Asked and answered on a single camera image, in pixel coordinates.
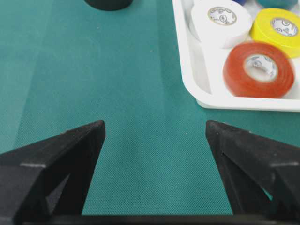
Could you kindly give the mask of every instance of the table surface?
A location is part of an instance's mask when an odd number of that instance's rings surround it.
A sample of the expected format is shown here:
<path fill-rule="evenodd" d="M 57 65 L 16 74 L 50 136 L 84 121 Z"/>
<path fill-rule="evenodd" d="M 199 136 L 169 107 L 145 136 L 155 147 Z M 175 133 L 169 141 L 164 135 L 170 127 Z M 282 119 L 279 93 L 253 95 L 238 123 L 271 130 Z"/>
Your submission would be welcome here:
<path fill-rule="evenodd" d="M 84 214 L 231 213 L 208 119 L 300 145 L 297 113 L 196 103 L 181 80 L 170 0 L 116 12 L 83 0 L 10 0 L 0 28 L 0 153 L 106 123 Z"/>

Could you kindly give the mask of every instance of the white tape roll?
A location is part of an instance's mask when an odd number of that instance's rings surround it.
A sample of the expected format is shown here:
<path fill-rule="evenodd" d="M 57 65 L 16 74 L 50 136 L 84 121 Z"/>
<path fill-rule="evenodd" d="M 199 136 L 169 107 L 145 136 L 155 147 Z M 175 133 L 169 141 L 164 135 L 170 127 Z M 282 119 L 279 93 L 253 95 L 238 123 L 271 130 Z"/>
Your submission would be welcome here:
<path fill-rule="evenodd" d="M 195 0 L 192 21 L 202 44 L 219 48 L 245 41 L 252 26 L 249 12 L 231 0 Z"/>

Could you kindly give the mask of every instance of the tape roll label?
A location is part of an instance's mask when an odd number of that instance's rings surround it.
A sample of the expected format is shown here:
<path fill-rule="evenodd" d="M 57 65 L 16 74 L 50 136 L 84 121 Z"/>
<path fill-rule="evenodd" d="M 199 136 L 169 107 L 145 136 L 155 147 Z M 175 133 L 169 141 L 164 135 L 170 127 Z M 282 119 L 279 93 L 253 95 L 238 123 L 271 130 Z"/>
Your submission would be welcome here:
<path fill-rule="evenodd" d="M 278 67 L 274 60 L 262 54 L 247 57 L 244 69 L 251 78 L 263 83 L 270 83 L 278 76 Z"/>
<path fill-rule="evenodd" d="M 293 37 L 298 34 L 298 27 L 292 22 L 284 18 L 276 17 L 271 20 L 273 29 L 284 36 Z"/>
<path fill-rule="evenodd" d="M 208 11 L 208 17 L 220 25 L 232 25 L 237 21 L 236 14 L 225 7 L 214 7 Z"/>

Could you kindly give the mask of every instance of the red tape roll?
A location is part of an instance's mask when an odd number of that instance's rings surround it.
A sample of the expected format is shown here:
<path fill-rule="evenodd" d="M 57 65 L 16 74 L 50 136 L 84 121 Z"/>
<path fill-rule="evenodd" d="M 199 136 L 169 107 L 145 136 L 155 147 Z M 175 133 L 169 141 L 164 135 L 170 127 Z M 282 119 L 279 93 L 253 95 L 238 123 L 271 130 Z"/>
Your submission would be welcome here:
<path fill-rule="evenodd" d="M 253 98 L 280 98 L 295 80 L 285 53 L 261 42 L 246 42 L 233 48 L 223 76 L 233 95 Z"/>

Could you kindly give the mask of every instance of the black cylinder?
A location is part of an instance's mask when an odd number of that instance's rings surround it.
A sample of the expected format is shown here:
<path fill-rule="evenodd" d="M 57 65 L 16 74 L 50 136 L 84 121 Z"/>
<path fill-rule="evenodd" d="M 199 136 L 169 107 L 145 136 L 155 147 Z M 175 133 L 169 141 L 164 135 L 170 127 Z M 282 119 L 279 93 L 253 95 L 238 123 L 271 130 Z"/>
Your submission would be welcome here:
<path fill-rule="evenodd" d="M 113 11 L 129 6 L 133 0 L 84 0 L 90 6 L 107 11 Z"/>

